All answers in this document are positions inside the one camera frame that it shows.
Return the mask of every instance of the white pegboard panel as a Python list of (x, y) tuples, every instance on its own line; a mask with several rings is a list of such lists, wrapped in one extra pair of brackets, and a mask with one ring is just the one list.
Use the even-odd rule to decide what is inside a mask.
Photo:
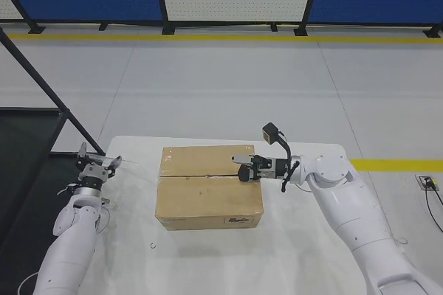
[(307, 0), (166, 0), (169, 21), (301, 21)]
[(0, 19), (23, 19), (11, 0), (0, 0)]

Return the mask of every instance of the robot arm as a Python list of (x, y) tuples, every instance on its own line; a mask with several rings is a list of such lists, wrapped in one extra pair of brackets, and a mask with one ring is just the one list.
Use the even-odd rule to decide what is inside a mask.
[[(281, 141), (278, 129), (263, 128), (270, 144)], [(350, 161), (340, 154), (316, 159), (290, 156), (288, 159), (234, 156), (241, 164), (240, 181), (260, 178), (283, 179), (285, 184), (307, 182), (330, 227), (351, 250), (370, 295), (443, 295), (443, 289), (420, 273), (396, 247), (376, 196)]]
[(67, 187), (73, 196), (56, 219), (52, 233), (58, 238), (41, 264), (35, 295), (77, 295), (95, 251), (102, 207), (100, 191), (120, 166), (121, 157), (102, 159), (87, 154), (85, 149), (84, 143), (78, 154), (78, 183)]

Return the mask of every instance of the floor outlet box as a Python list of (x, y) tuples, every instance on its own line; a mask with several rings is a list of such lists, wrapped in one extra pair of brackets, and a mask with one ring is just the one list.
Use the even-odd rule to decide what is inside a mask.
[(433, 192), (433, 189), (431, 187), (426, 187), (427, 182), (425, 179), (427, 177), (431, 178), (431, 181), (433, 181), (433, 183), (435, 184), (436, 191), (438, 192), (440, 189), (438, 187), (438, 184), (436, 183), (436, 180), (432, 176), (415, 175), (415, 178), (416, 178), (417, 182), (419, 183), (419, 186), (422, 190), (427, 190), (429, 192), (430, 191)]

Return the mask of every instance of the blue wall panel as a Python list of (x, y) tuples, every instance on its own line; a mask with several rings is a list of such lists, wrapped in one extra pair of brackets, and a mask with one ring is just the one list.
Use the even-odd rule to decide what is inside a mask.
[(158, 0), (20, 0), (31, 19), (161, 21)]
[(309, 22), (437, 24), (443, 0), (314, 0)]

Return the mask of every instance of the yellow floor line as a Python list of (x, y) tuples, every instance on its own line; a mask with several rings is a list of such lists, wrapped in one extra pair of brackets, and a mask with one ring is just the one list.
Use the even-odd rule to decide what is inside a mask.
[(351, 163), (358, 171), (443, 172), (443, 160), (352, 159)]
[(443, 44), (443, 38), (373, 38), (373, 37), (295, 37), (285, 35), (79, 35), (79, 34), (9, 34), (14, 40), (49, 41), (269, 41), (337, 42), (375, 44)]

